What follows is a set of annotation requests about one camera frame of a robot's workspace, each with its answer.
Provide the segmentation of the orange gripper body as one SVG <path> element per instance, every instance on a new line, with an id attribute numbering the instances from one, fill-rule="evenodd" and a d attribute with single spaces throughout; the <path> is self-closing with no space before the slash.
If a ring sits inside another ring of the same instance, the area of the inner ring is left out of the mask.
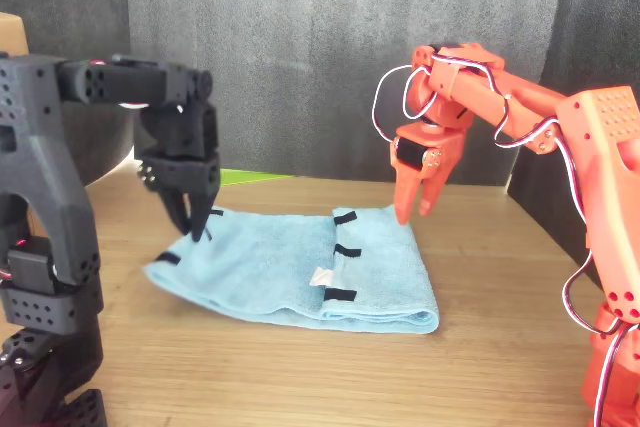
<path id="1" fill-rule="evenodd" d="M 461 159 L 466 131 L 414 122 L 396 130 L 391 165 L 397 182 L 445 182 Z"/>

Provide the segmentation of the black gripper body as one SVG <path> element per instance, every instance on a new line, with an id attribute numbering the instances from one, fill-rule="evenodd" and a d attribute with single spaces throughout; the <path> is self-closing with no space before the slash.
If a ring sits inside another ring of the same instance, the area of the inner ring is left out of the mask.
<path id="1" fill-rule="evenodd" d="M 137 175 L 152 192 L 215 196 L 220 187 L 216 157 L 202 160 L 144 156 Z"/>

